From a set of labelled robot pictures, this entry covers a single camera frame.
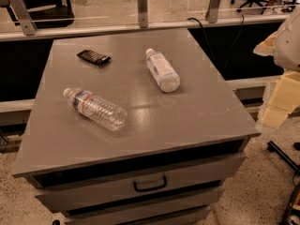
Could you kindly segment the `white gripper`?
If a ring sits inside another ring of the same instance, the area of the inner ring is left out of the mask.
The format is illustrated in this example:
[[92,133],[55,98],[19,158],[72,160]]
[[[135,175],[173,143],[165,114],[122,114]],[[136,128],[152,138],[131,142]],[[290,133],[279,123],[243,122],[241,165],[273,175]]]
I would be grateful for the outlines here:
[[277,66],[286,70],[264,89],[260,108],[262,129],[279,128],[300,106],[300,7],[297,7],[272,33],[253,50],[259,56],[273,56]]

